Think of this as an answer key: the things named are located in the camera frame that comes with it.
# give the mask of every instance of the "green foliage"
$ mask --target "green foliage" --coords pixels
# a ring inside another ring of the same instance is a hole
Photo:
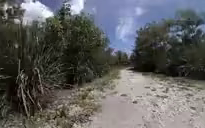
[[[135,68],[205,79],[204,24],[205,13],[187,9],[139,29],[131,58]]]
[[[109,39],[88,15],[71,15],[66,3],[43,23],[23,25],[22,12],[12,6],[3,13],[8,17],[0,15],[2,116],[11,109],[34,115],[44,108],[50,89],[90,82],[128,60],[125,53],[113,54]]]

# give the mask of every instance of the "white sand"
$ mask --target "white sand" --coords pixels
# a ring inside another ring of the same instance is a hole
[[[120,76],[118,93],[102,100],[86,128],[205,128],[205,90],[130,70]]]

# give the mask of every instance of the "white cloud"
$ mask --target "white cloud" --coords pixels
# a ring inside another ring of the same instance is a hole
[[[145,13],[141,7],[128,7],[120,10],[118,25],[116,26],[116,38],[123,42],[128,42],[135,34],[136,18]]]
[[[72,15],[79,14],[84,9],[85,0],[70,1]]]
[[[97,8],[96,8],[96,7],[93,7],[93,8],[92,8],[92,13],[93,13],[93,14],[96,14],[96,13],[97,13]]]
[[[25,0],[21,4],[21,8],[25,9],[24,23],[30,23],[33,20],[45,21],[46,18],[53,16],[53,12],[39,1]]]
[[[126,42],[128,37],[134,33],[134,18],[122,17],[119,18],[118,26],[116,27],[116,38]]]
[[[142,8],[140,8],[140,7],[135,8],[135,15],[136,16],[141,16],[144,13],[145,13],[145,11]]]

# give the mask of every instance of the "blue sky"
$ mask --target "blue sky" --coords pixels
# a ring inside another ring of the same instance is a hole
[[[53,15],[63,0],[25,0],[26,19]],[[140,26],[162,18],[173,17],[176,10],[192,8],[205,11],[205,0],[72,0],[72,14],[81,11],[94,15],[95,23],[109,36],[111,47],[130,53],[135,32]]]

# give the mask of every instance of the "dry grass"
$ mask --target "dry grass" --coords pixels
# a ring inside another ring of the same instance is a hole
[[[115,69],[103,78],[84,85],[71,94],[70,100],[37,113],[23,122],[26,128],[74,128],[89,121],[100,110],[100,99],[107,89],[114,88],[113,80],[119,77]]]

